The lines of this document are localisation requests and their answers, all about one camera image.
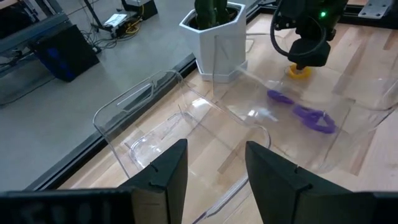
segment transparent acrylic box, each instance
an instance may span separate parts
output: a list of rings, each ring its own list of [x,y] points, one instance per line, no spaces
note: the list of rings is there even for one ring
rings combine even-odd
[[[165,86],[172,84],[175,87],[163,96]],[[159,72],[103,106],[93,119],[128,177],[177,140],[188,139],[183,223],[227,220],[251,193],[244,162],[246,141],[269,146],[264,128],[231,118],[199,93],[210,89],[186,82],[177,72]],[[125,125],[159,95],[159,102]]]
[[[244,64],[229,60],[233,39],[246,40]],[[396,57],[384,70],[342,74],[310,68],[308,78],[297,79],[287,75],[292,62],[274,50],[267,34],[220,35],[215,41],[213,76],[227,70],[235,77],[229,83],[213,79],[213,102],[236,119],[267,129],[271,150],[313,172],[331,171],[352,155],[397,107]],[[287,49],[283,38],[276,41]]]

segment cactus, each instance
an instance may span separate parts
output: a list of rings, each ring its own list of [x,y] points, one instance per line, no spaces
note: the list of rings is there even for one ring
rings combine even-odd
[[[229,22],[227,0],[195,0],[198,29],[204,30]]]

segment white hexagonal planter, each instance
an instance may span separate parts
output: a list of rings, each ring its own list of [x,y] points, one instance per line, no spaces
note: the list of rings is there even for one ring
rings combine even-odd
[[[181,21],[181,33],[184,35],[185,41],[191,48],[195,58],[197,59],[198,70],[203,80],[212,80],[213,64],[215,56],[215,36],[216,35],[244,35],[246,33],[246,6],[228,2],[228,7],[238,10],[235,19],[227,24],[213,27],[206,30],[197,30],[189,26],[192,19],[195,19],[196,12],[191,10],[187,16]],[[245,63],[245,39],[232,38],[229,40],[229,46],[233,46],[228,50],[228,62],[225,57],[217,58],[217,74],[215,74],[216,82],[229,82],[234,78],[234,69],[231,63],[241,65]]]

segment potted plant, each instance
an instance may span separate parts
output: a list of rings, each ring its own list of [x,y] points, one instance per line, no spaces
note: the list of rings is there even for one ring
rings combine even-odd
[[[180,27],[191,48],[203,80],[212,80],[215,58],[215,37],[230,35],[228,58],[217,56],[214,81],[229,82],[234,66],[245,64],[246,6],[227,0],[195,0],[195,9],[181,21]]]

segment black metal frame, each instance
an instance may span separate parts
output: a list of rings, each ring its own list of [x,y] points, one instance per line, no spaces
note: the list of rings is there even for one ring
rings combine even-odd
[[[272,14],[274,13],[276,7],[267,5],[253,5],[249,8],[249,13],[246,16],[247,23],[252,21],[259,14]],[[383,27],[389,29],[398,29],[398,23],[394,23],[396,16],[390,15],[383,19],[374,21],[372,19],[365,19],[358,17],[358,12],[361,11],[362,6],[347,5],[346,11],[339,22],[345,24],[354,24],[361,26],[373,26],[373,27]],[[195,63],[195,57],[190,54],[188,57],[183,59],[173,70],[178,71],[185,78],[191,72],[197,68]],[[157,95],[153,100],[148,102],[140,111],[133,114],[131,117],[123,121],[123,126],[129,126],[137,118],[139,118],[146,110],[148,110],[152,105],[159,101],[168,91],[174,87],[174,82],[168,82],[160,94]],[[45,189],[57,189],[66,180],[68,180],[76,171],[83,167],[88,161],[90,161],[97,153],[99,153],[108,143],[101,137],[97,132],[91,135],[85,142],[80,144],[75,148],[69,155],[64,157],[60,162],[55,164],[50,170],[39,177],[35,182],[30,184],[27,190],[45,190]]]

